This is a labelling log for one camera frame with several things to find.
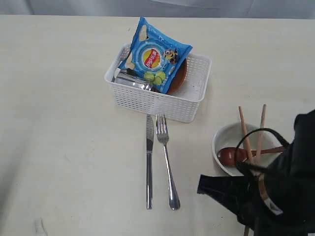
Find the white plastic basket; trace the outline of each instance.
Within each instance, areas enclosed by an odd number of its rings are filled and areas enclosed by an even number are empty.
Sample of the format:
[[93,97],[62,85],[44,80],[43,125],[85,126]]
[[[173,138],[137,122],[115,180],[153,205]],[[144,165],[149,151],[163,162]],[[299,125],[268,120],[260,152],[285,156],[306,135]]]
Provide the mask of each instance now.
[[190,53],[184,82],[176,92],[167,95],[112,82],[117,67],[129,54],[129,47],[130,44],[125,44],[121,48],[105,74],[116,105],[150,115],[165,114],[167,119],[180,122],[192,122],[206,92],[211,60]]

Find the blue snack bag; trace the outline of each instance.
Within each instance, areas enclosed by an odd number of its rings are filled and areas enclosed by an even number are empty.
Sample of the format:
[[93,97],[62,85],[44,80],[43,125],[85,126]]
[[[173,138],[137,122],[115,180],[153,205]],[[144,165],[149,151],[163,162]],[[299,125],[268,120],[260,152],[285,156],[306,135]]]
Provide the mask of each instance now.
[[130,53],[119,69],[133,70],[165,94],[191,49],[191,45],[167,37],[140,17]]

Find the white table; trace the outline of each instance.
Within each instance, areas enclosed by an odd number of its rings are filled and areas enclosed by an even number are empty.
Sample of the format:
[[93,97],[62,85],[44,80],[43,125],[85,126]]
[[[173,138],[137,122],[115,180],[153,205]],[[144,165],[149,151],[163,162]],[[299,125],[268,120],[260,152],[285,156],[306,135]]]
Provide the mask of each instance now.
[[148,19],[213,60],[194,121],[170,121],[169,155],[182,207],[168,206],[162,146],[153,151],[153,210],[145,209],[144,114],[115,107],[103,75],[137,18],[0,16],[0,235],[240,236],[224,207],[196,194],[223,175],[210,142],[239,119],[293,139],[314,108],[315,21]]

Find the knife handle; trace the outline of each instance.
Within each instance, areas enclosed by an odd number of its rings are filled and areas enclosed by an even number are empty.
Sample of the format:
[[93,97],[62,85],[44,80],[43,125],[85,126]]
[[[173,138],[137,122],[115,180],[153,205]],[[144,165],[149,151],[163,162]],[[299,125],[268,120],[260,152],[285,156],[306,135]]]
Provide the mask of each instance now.
[[152,153],[147,152],[147,209],[152,209]]

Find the wooden spoon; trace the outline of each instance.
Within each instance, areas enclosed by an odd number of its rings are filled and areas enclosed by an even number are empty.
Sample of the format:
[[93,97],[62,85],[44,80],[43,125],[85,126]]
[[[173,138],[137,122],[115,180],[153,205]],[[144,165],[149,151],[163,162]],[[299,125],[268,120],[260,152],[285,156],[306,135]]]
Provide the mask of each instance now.
[[[266,154],[266,153],[277,153],[277,152],[283,152],[284,147],[275,147],[271,149],[266,149],[266,150],[261,150],[261,154]],[[235,160],[234,160],[234,155],[235,155],[235,147],[225,147],[218,151],[218,159],[221,162],[222,165],[224,166],[234,166],[235,165]],[[252,155],[256,155],[256,150],[252,150]],[[237,151],[237,161],[246,161],[248,159],[248,155],[245,149],[239,148]]]

